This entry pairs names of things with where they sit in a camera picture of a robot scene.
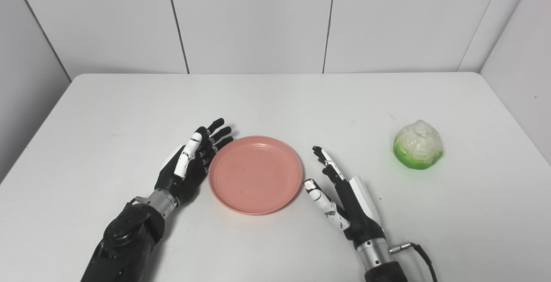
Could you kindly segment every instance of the robotic hand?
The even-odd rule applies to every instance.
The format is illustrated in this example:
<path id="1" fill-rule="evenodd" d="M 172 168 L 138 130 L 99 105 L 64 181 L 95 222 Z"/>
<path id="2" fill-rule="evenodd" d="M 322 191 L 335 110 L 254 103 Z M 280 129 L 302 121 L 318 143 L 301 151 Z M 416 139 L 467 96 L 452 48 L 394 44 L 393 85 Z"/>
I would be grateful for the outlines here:
<path id="1" fill-rule="evenodd" d="M 81 282 L 138 282 L 148 257 L 163 238 L 165 219 L 190 202 L 204 181 L 214 155 L 233 141 L 219 118 L 199 127 L 186 145 L 170 155 L 148 198 L 136 196 L 105 229 Z"/>
<path id="2" fill-rule="evenodd" d="M 366 282 L 407 282 L 402 267 L 392 255 L 410 247 L 423 257 L 434 282 L 437 282 L 431 260 L 420 245 L 405 242 L 388 247 L 375 205 L 360 179 L 353 177 L 346 180 L 333 159 L 321 147 L 314 146 L 313 152 L 319 162 L 324 164 L 322 173 L 334 184 L 344 209 L 332 201 L 315 180 L 306 180 L 304 187 L 325 217 L 354 244 L 364 264 Z"/>

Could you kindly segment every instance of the black finger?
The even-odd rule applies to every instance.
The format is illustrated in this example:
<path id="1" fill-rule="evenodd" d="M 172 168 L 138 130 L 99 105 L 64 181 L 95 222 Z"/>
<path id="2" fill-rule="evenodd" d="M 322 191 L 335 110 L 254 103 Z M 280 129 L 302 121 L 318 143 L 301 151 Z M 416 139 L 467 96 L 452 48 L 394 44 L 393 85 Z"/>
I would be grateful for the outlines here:
<path id="1" fill-rule="evenodd" d="M 216 152 L 214 150 L 210 150 L 203 158 L 201 158 L 202 164 L 205 168 L 208 168 L 214 158 L 214 155 L 216 155 Z"/>
<path id="2" fill-rule="evenodd" d="M 224 146 L 228 145 L 232 141 L 234 141 L 234 137 L 225 137 L 224 139 L 221 139 L 220 142 L 216 143 L 215 146 L 213 146 L 213 150 L 218 153 L 218 151 L 222 150 Z"/>
<path id="3" fill-rule="evenodd" d="M 319 160 L 321 164 L 325 164 L 325 161 L 327 160 L 325 159 L 325 156 L 323 156 L 323 153 L 321 152 L 321 147 L 314 146 L 312 150 L 313 150 L 313 153 L 317 156 L 317 160 Z"/>
<path id="4" fill-rule="evenodd" d="M 220 129 L 219 131 L 215 132 L 210 137 L 210 142 L 217 143 L 220 139 L 222 139 L 223 137 L 229 135 L 230 133 L 232 133 L 232 127 L 226 126 L 222 129 Z"/>
<path id="5" fill-rule="evenodd" d="M 210 150 L 212 150 L 212 142 L 208 141 L 203 147 L 201 147 L 201 150 L 197 151 L 195 155 L 199 158 L 202 158 L 205 156 L 206 153 L 208 153 Z"/>
<path id="6" fill-rule="evenodd" d="M 216 121 L 213 121 L 212 124 L 207 128 L 209 135 L 214 133 L 214 131 L 224 125 L 224 119 L 219 118 Z"/>

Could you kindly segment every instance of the cable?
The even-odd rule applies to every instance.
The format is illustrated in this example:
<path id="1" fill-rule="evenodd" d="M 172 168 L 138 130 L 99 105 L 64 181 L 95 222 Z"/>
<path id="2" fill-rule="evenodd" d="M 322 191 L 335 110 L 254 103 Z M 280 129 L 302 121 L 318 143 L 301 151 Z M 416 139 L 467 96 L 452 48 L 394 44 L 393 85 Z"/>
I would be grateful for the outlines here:
<path id="1" fill-rule="evenodd" d="M 436 278 L 436 273 L 434 272 L 433 262 L 431 262 L 429 255 L 425 252 L 425 250 L 423 250 L 421 245 L 416 245 L 413 242 L 410 242 L 410 244 L 412 245 L 413 249 L 416 250 L 417 253 L 419 253 L 419 255 L 427 263 L 427 266 L 429 266 L 430 275 L 433 277 L 433 282 L 438 282 L 438 279 Z"/>

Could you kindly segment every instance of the cabbage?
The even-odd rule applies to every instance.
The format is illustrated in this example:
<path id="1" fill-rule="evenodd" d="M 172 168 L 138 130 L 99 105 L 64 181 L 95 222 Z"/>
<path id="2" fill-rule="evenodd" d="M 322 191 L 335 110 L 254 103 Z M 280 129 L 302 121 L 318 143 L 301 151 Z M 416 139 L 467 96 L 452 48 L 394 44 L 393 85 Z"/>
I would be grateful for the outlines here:
<path id="1" fill-rule="evenodd" d="M 442 157 L 443 150 L 438 131 L 422 120 L 402 128 L 394 138 L 394 154 L 413 169 L 429 168 Z"/>

